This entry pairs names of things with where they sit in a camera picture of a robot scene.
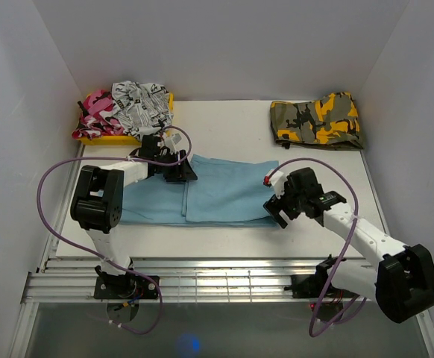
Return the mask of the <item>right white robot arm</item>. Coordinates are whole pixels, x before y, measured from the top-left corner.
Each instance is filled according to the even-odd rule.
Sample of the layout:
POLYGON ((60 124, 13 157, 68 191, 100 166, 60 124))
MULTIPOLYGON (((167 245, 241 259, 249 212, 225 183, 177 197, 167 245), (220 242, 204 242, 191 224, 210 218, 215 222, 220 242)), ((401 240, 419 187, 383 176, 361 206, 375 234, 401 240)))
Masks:
POLYGON ((263 206, 279 226, 305 215, 349 241, 370 265, 329 256, 314 274, 292 277, 294 298, 351 293, 375 301, 395 323, 434 307, 434 262, 423 245, 407 245, 358 217, 343 196, 323 190, 311 168, 269 172, 263 183, 274 190, 263 206))

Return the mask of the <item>light blue trousers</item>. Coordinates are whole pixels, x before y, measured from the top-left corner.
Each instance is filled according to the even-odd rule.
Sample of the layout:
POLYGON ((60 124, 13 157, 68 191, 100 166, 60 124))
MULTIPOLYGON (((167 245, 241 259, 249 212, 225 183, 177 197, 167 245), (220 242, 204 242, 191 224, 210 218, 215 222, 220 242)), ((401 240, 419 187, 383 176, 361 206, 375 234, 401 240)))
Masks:
POLYGON ((279 163, 192 156, 198 179, 168 183, 162 175, 125 187, 120 223, 181 227, 276 227, 264 209, 273 190, 263 178, 279 163))

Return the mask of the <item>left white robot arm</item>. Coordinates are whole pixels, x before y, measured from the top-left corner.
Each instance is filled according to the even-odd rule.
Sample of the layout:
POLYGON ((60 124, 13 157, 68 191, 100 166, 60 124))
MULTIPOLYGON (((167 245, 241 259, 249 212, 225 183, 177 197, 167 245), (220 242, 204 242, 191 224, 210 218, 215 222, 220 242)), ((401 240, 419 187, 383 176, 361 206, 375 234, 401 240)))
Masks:
POLYGON ((130 298, 145 288, 142 278, 129 272, 133 261, 114 239, 123 214, 125 187, 156 174, 168 183, 197 180, 186 158, 188 152, 177 149, 180 141, 180 134, 145 135, 125 160, 81 168, 70 215, 85 230, 101 259, 95 267, 98 278, 118 298, 130 298))

